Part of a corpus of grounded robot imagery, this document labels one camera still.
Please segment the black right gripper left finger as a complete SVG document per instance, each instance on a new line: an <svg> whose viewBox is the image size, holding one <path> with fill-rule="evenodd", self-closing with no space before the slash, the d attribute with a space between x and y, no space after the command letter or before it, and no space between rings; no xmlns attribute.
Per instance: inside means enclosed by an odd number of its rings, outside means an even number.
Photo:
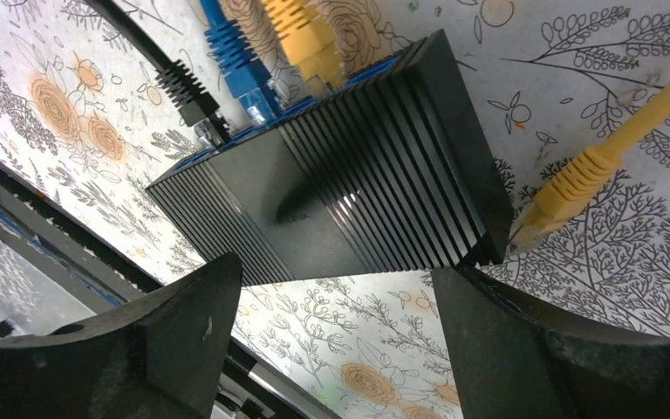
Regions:
<svg viewBox="0 0 670 419"><path fill-rule="evenodd" d="M0 418L208 418L242 288L232 253L44 335L0 340Z"/></svg>

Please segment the black ribbed network switch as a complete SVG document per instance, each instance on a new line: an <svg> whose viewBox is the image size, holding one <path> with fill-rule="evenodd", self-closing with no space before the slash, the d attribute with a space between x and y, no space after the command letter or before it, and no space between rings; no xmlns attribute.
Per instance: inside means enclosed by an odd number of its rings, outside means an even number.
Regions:
<svg viewBox="0 0 670 419"><path fill-rule="evenodd" d="M204 260L235 253L245 285L498 264L513 218L442 30L147 193Z"/></svg>

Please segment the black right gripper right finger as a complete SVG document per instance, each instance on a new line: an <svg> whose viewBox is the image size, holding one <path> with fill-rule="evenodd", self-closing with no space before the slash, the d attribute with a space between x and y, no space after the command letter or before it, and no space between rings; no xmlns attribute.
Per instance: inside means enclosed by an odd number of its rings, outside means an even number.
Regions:
<svg viewBox="0 0 670 419"><path fill-rule="evenodd" d="M576 315L473 267L434 294L467 418L670 418L670 338Z"/></svg>

